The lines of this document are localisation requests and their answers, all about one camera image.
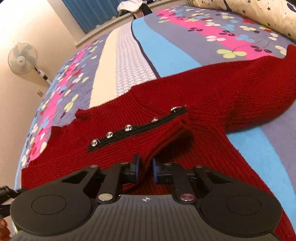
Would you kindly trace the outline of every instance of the metal screw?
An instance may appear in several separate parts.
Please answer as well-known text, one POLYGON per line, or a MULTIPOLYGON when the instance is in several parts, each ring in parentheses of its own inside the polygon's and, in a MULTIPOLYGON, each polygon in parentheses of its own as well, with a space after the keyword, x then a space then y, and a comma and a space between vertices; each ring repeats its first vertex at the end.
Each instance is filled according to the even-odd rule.
POLYGON ((158 122, 158 117, 155 116, 151 122, 152 122, 152 123, 156 123, 156 122, 158 122))
POLYGON ((111 137, 113 136, 113 133, 111 131, 109 131, 107 134, 106 134, 106 137, 108 139, 110 139, 111 137))
POLYGON ((110 193, 102 193, 98 196, 101 201, 110 201, 112 198, 113 196, 110 193))
POLYGON ((178 107, 176 107, 176 106, 175 106, 175 107, 171 108, 171 110, 170 110, 170 111, 171 111, 171 112, 175 112, 175 113, 176 113, 176 111, 175 111, 176 109, 178 109, 178 107))
POLYGON ((131 125, 126 125, 125 127, 124 127, 124 130, 125 131, 131 131, 133 129, 133 127, 131 126, 131 125))
POLYGON ((192 194, 190 194, 190 193, 184 193, 184 194, 180 195, 180 199, 182 201, 189 202, 189 201, 192 201, 194 199, 194 196, 192 194))
POLYGON ((98 139, 93 139, 91 141, 91 146, 95 147, 100 141, 98 139))

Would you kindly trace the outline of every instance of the pink stripe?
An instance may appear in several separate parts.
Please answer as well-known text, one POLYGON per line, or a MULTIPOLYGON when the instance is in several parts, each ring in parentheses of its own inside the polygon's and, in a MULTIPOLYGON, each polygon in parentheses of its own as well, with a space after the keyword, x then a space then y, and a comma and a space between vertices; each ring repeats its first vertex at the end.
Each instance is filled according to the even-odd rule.
MULTIPOLYGON (((72 63, 70 65, 70 67, 68 68, 67 72, 65 73, 65 75, 63 76, 63 79, 60 83, 57 84, 57 88, 63 86, 63 85, 67 85, 67 78, 70 76, 70 75, 73 75, 75 73, 75 66, 76 64, 82 59, 83 57, 83 54, 85 52, 85 49, 88 48, 89 46, 85 46, 84 49, 82 49, 81 51, 79 51, 76 56, 74 57, 74 59, 72 60, 72 63)), ((35 139, 34 139, 34 143, 35 143, 35 147, 36 147, 36 151, 35 153, 32 153, 30 155, 30 161, 36 159, 39 155, 40 155, 40 148, 41 148, 41 145, 44 141, 46 141, 48 138, 48 135, 50 133, 50 130, 51 128, 48 128, 48 127, 51 127, 52 126, 52 121, 55 117, 55 114, 56 114, 56 111, 57 111, 57 108, 58 108, 58 105, 57 105, 57 101, 62 98, 64 95, 59 95, 59 91, 57 92, 54 92, 54 95, 53 97, 49 100, 47 106, 46 106, 46 109, 43 113, 43 116, 42 116, 42 120, 39 122, 39 125, 42 125, 43 122, 44 122, 44 119, 48 116, 49 117, 49 123, 47 125, 46 128, 43 129, 42 132, 40 132, 40 130, 38 129, 37 132, 36 132, 36 136, 35 136, 35 139), (42 138, 42 140, 40 140, 40 137, 41 135, 45 133, 44 137, 42 138)))
POLYGON ((166 20, 170 20, 171 23, 174 23, 176 25, 182 26, 186 29, 190 29, 190 28, 200 28, 203 29, 203 31, 198 32, 199 34, 203 35, 203 36, 209 36, 209 35, 214 35, 217 37, 221 37, 221 38, 225 38, 225 41, 219 41, 219 44, 225 46, 227 49, 232 50, 232 51, 244 51, 247 53, 247 55, 245 56, 246 59, 256 59, 256 58, 260 58, 262 56, 273 56, 273 54, 271 53, 266 53, 264 51, 262 52, 256 52, 254 51, 253 48, 251 48, 250 46, 252 45, 252 43, 249 43, 245 40, 236 40, 235 38, 237 36, 229 36, 229 35, 220 35, 219 33, 222 33, 222 31, 224 29, 221 29, 219 27, 215 27, 215 26, 205 26, 205 24, 207 24, 208 22, 204 22, 202 20, 199 21, 195 21, 195 22, 185 22, 185 20, 187 20, 188 18, 183 17, 183 20, 178 20, 177 16, 170 16, 171 12, 169 12, 168 10, 160 10, 157 12, 158 14, 163 14, 163 17, 168 17, 166 20))

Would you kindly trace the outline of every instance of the hand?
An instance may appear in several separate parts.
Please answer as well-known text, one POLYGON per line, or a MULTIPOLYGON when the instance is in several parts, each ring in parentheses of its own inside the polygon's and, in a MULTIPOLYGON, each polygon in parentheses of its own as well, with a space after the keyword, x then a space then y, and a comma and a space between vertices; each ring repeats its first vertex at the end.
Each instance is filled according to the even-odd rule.
POLYGON ((4 219, 0 219, 0 241, 8 241, 10 239, 9 234, 7 222, 4 219))

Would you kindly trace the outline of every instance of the bedspread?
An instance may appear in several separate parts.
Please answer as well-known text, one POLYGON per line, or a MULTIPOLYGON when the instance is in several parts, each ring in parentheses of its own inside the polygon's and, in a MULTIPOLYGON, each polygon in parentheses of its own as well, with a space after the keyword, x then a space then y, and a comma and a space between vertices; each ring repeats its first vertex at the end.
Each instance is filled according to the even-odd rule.
MULTIPOLYGON (((101 36, 66 62, 50 86, 29 130, 15 189, 20 187, 21 169, 46 148, 51 126, 69 124, 77 109, 100 105, 133 85, 203 65, 265 55, 283 58, 291 43, 240 15, 190 6, 160 10, 101 36)), ((295 123, 296 103, 270 123, 228 134, 278 198, 294 229, 295 123)))

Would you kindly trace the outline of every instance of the black robotic gripper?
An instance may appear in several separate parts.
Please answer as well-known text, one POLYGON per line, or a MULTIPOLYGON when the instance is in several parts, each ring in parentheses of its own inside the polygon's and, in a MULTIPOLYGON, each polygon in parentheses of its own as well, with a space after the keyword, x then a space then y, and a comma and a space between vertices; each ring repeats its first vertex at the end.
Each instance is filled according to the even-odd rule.
POLYGON ((206 167, 156 159, 154 181, 171 184, 172 194, 122 194, 122 185, 138 182, 139 163, 135 154, 130 163, 91 165, 29 191, 3 187, 1 203, 15 198, 12 240, 280 240, 273 232, 282 208, 271 194, 206 167))

